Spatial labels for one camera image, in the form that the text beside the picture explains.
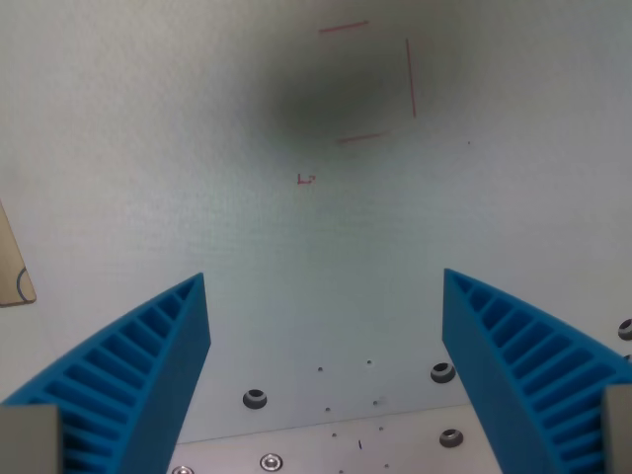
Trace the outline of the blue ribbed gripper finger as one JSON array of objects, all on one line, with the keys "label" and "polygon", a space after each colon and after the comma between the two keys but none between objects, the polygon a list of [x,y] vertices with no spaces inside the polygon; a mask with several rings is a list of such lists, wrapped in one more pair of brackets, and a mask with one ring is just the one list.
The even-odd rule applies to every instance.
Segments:
[{"label": "blue ribbed gripper finger", "polygon": [[471,276],[443,274],[442,341],[501,470],[603,473],[601,397],[623,356]]},{"label": "blue ribbed gripper finger", "polygon": [[164,473],[210,344],[197,274],[119,317],[2,403],[59,409],[65,473]]}]

